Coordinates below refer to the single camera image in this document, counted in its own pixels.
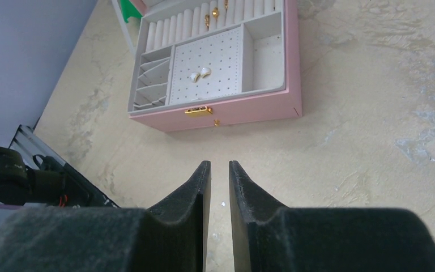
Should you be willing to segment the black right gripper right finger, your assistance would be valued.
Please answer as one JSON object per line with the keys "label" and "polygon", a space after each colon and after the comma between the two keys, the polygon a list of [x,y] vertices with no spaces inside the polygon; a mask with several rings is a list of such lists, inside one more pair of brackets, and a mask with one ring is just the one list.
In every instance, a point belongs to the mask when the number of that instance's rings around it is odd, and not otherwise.
{"label": "black right gripper right finger", "polygon": [[229,163],[236,271],[435,271],[435,242],[413,212],[288,207]]}

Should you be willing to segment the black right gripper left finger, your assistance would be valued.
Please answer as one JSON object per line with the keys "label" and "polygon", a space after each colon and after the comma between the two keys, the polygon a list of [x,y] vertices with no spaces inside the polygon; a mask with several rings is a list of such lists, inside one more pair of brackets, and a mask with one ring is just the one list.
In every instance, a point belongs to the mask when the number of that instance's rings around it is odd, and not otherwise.
{"label": "black right gripper left finger", "polygon": [[205,271],[211,163],[150,208],[27,208],[0,227],[0,271]]}

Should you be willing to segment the small gold earring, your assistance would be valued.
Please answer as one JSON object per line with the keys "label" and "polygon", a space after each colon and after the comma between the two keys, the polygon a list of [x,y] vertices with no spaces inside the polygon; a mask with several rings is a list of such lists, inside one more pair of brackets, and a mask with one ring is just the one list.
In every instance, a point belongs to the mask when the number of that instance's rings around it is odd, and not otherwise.
{"label": "small gold earring", "polygon": [[200,76],[201,74],[199,72],[193,72],[190,74],[189,78],[192,83],[196,83]]}

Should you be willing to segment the pink jewelry box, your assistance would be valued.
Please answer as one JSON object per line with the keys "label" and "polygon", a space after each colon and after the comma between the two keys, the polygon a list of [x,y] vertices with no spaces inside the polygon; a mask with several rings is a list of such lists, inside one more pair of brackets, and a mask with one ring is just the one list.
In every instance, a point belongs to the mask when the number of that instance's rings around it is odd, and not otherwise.
{"label": "pink jewelry box", "polygon": [[[171,132],[302,116],[296,1],[133,1],[127,112]],[[211,75],[192,83],[203,67]]]}

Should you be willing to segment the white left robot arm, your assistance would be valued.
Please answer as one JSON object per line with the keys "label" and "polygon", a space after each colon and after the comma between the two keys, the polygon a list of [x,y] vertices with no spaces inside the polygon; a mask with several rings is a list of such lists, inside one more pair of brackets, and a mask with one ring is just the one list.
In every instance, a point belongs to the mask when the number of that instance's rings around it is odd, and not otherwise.
{"label": "white left robot arm", "polygon": [[22,156],[15,150],[0,147],[0,202],[23,206],[31,194],[31,183]]}

